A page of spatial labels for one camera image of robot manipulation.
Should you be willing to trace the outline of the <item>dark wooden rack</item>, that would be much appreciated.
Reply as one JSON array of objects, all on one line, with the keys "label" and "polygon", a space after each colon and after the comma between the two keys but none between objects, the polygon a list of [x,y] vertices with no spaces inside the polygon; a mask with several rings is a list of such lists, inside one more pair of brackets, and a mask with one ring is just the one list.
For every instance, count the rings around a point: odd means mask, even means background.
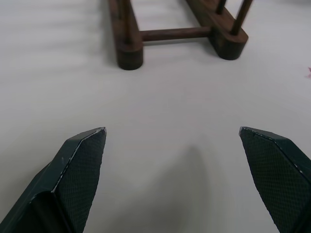
[{"label": "dark wooden rack", "polygon": [[224,60],[238,59],[248,41],[242,25],[253,0],[242,0],[237,17],[226,9],[226,0],[185,1],[199,22],[198,27],[141,31],[131,0],[107,0],[118,67],[123,70],[140,68],[145,42],[192,38],[208,38]]}]

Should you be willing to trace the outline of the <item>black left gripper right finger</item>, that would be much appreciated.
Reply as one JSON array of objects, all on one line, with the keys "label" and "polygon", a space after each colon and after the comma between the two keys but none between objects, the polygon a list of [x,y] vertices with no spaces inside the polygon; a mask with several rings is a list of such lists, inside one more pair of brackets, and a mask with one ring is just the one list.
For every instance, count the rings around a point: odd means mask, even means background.
[{"label": "black left gripper right finger", "polygon": [[280,233],[311,233],[311,159],[290,139],[241,127],[255,187]]}]

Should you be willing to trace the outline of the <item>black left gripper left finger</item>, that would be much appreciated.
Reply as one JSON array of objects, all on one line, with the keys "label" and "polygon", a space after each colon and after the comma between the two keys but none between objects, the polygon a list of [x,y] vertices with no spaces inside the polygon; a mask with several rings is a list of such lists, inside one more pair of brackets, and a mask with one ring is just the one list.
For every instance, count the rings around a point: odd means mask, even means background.
[{"label": "black left gripper left finger", "polygon": [[0,233],[83,233],[99,183],[106,128],[67,139],[0,223]]}]

